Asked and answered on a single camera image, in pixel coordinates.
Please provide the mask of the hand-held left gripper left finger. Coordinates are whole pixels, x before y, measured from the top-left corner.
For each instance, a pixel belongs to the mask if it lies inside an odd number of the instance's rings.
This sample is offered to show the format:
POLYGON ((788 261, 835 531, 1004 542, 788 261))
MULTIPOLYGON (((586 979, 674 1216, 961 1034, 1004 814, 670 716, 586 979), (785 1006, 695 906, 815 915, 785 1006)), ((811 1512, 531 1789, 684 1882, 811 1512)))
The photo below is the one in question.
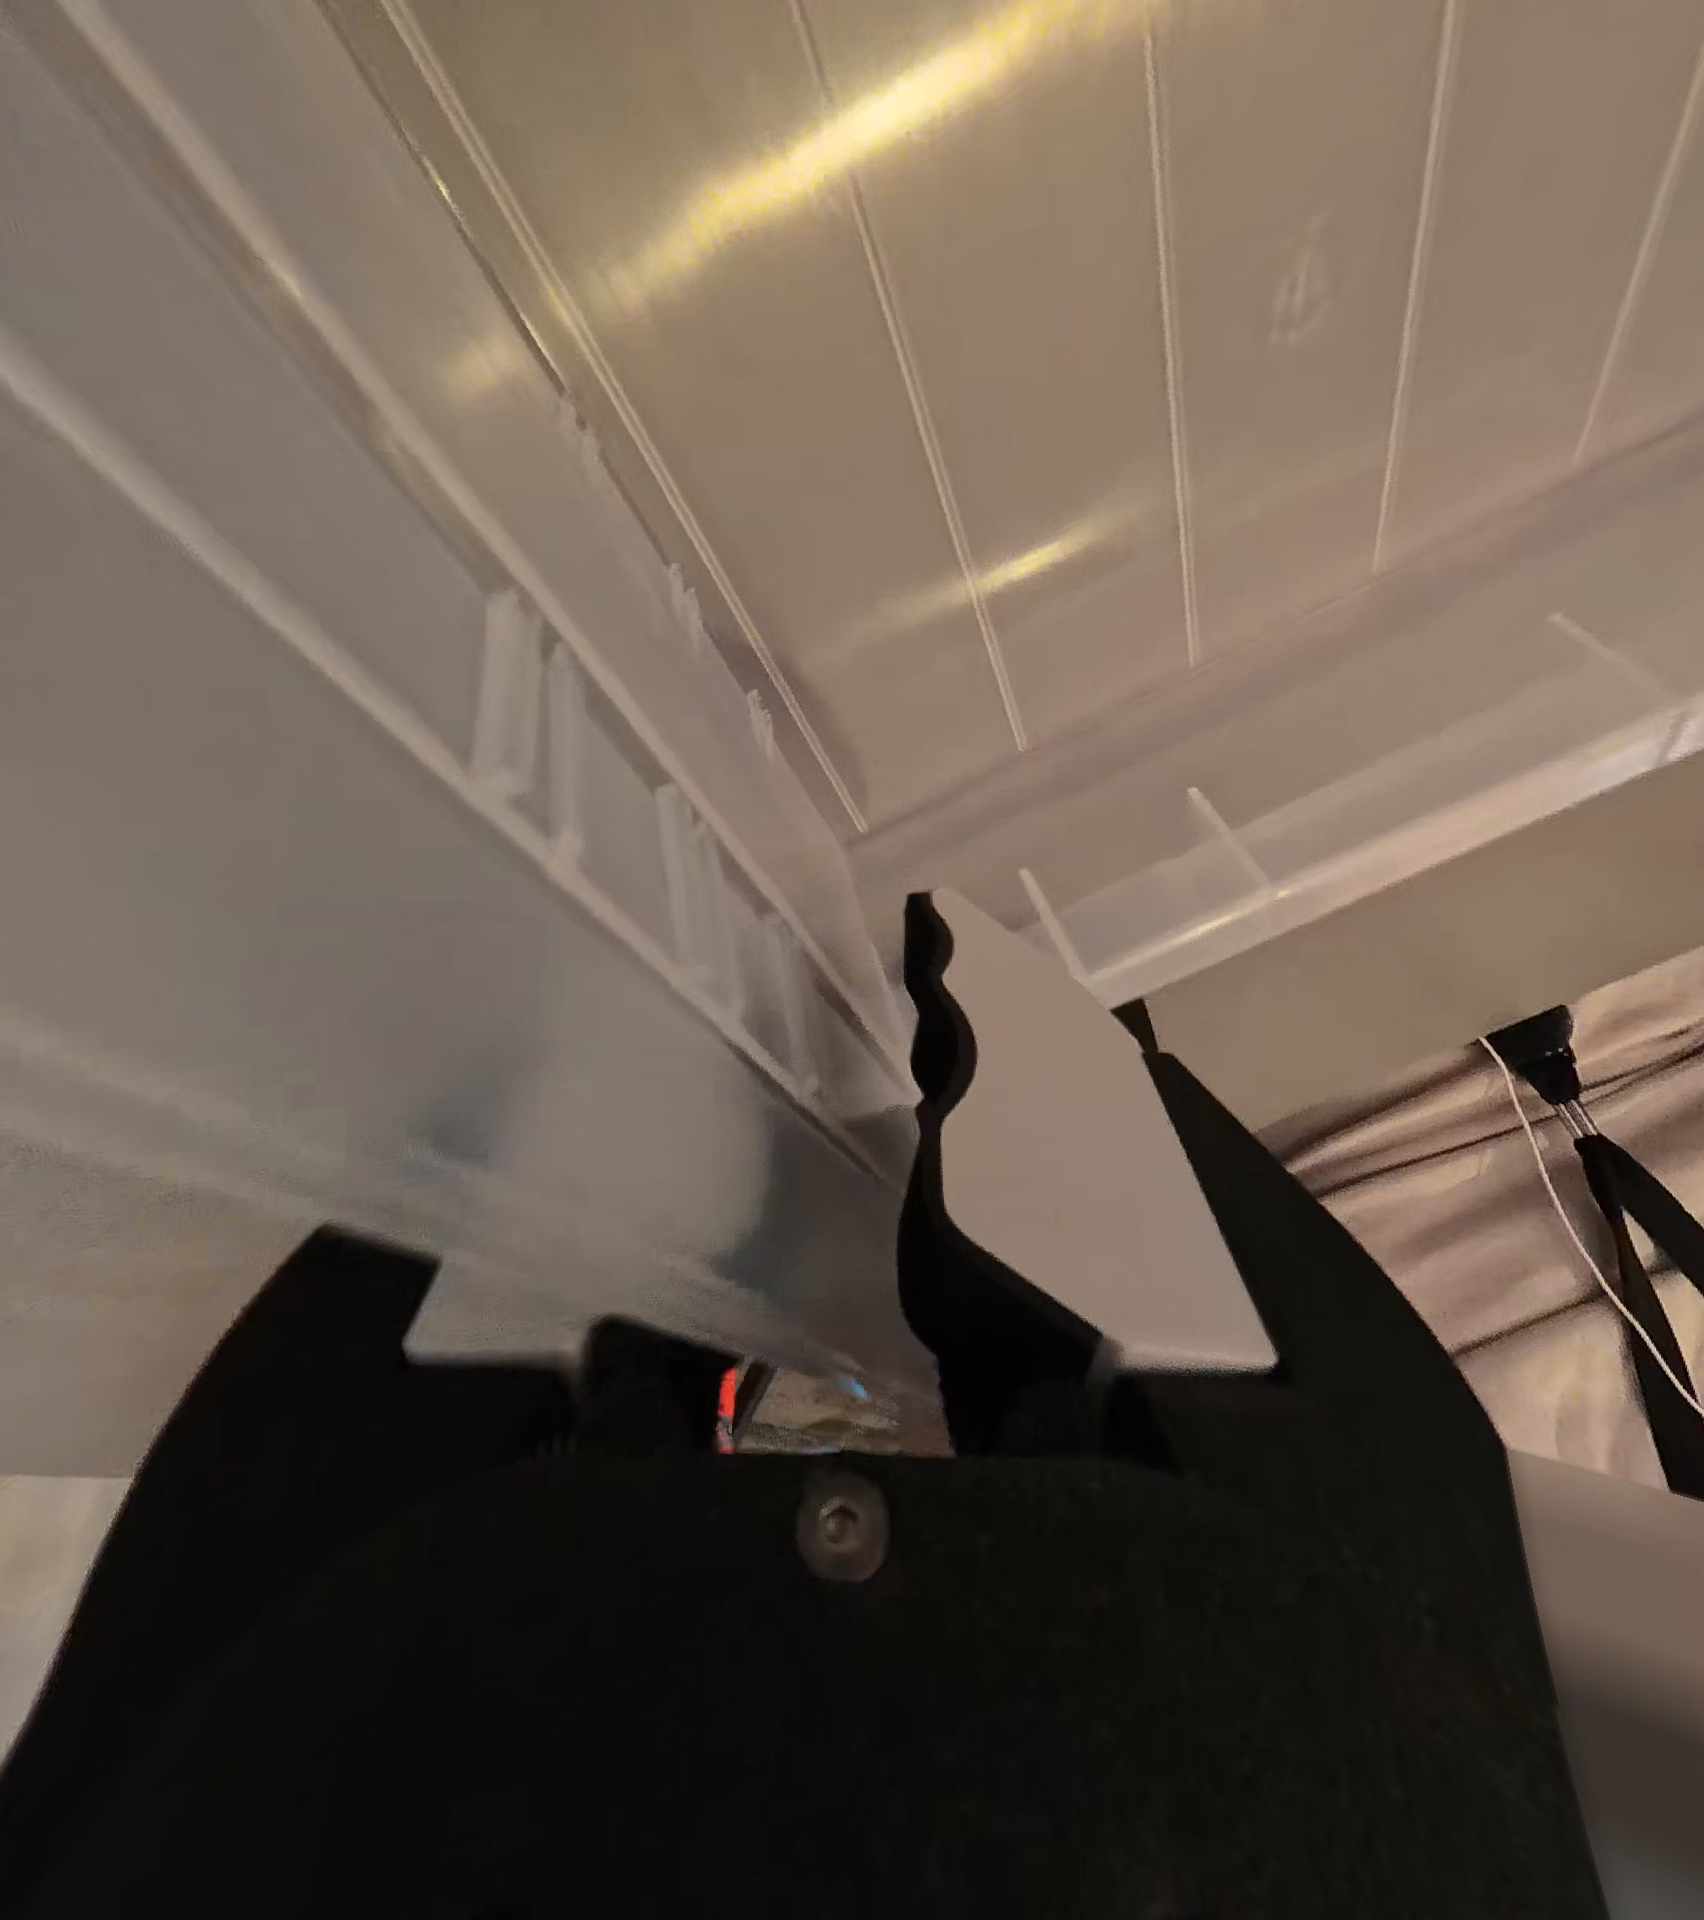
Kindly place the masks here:
POLYGON ((420 1366, 577 1370, 601 1308, 535 1276, 471 1256, 444 1259, 405 1333, 420 1366))

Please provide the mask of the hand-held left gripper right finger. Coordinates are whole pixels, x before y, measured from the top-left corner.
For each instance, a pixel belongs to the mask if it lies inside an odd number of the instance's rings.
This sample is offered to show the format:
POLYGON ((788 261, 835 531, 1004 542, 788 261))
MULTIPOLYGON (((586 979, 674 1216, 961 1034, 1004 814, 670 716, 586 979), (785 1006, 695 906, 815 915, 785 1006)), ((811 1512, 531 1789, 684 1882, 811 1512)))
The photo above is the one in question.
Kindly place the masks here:
POLYGON ((1216 1456, 1272 1334, 1148 1045, 953 887, 906 906, 899 1297, 961 1456, 1216 1456))

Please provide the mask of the clear plastic box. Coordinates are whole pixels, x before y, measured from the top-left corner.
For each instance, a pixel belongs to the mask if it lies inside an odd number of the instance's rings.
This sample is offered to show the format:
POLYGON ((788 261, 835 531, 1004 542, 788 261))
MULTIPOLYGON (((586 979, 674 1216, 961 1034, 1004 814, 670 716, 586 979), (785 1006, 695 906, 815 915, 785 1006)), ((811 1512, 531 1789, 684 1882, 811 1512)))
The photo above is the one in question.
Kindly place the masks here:
POLYGON ((1704 944, 1704 5, 0 5, 0 1474, 270 1215, 915 1391, 936 888, 1253 1126, 1704 944))

